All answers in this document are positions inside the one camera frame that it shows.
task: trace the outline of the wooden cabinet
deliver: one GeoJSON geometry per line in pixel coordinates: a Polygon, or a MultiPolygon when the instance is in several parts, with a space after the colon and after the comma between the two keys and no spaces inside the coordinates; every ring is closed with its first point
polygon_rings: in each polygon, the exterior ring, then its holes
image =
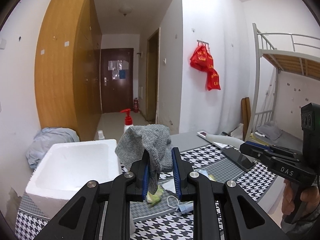
{"type": "Polygon", "coordinates": [[[101,117],[101,30],[94,0],[51,0],[41,25],[35,93],[41,127],[94,138],[101,117]]]}

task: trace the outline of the upper bunk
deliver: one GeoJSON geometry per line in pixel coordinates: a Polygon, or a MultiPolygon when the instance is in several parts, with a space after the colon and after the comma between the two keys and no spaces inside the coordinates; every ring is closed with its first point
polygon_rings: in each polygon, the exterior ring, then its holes
{"type": "Polygon", "coordinates": [[[256,24],[253,24],[253,32],[255,35],[256,53],[258,53],[259,58],[264,57],[281,71],[320,80],[320,57],[301,53],[297,49],[298,46],[318,49],[320,55],[320,47],[313,45],[314,41],[320,41],[320,38],[294,33],[262,33],[257,29],[256,24]],[[266,35],[288,36],[291,38],[292,50],[279,50],[275,48],[266,35]],[[300,37],[305,38],[308,44],[295,42],[295,39],[300,37]]]}

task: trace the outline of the door frame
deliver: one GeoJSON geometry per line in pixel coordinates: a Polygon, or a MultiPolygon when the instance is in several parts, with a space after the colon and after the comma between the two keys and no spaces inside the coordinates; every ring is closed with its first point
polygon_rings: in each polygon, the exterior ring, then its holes
{"type": "Polygon", "coordinates": [[[133,48],[110,48],[110,49],[101,49],[100,50],[100,98],[101,98],[101,112],[103,113],[103,108],[102,108],[102,85],[104,83],[103,80],[103,76],[102,76],[102,51],[103,50],[113,50],[113,51],[117,51],[117,50],[129,50],[130,51],[130,67],[129,67],[129,72],[130,72],[130,98],[131,98],[131,103],[130,103],[130,109],[133,110],[133,55],[134,55],[134,49],[133,48]]]}
{"type": "Polygon", "coordinates": [[[160,27],[147,40],[147,64],[146,64],[146,117],[148,116],[148,59],[149,59],[149,42],[158,34],[158,61],[157,61],[157,90],[156,90],[156,124],[158,124],[158,108],[159,108],[159,69],[160,69],[160,27]]]}

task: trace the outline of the white bottle cap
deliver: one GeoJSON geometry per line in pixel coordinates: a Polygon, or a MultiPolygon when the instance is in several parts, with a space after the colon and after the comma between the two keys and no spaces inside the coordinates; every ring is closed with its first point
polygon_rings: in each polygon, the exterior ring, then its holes
{"type": "Polygon", "coordinates": [[[104,140],[104,135],[102,130],[98,130],[99,140],[104,140]]]}

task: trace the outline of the fire extinguisher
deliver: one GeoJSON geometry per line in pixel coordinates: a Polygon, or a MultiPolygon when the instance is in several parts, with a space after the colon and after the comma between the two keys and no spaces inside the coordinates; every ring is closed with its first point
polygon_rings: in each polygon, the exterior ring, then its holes
{"type": "Polygon", "coordinates": [[[138,113],[139,112],[139,99],[138,98],[135,98],[133,100],[133,111],[135,113],[138,113]]]}

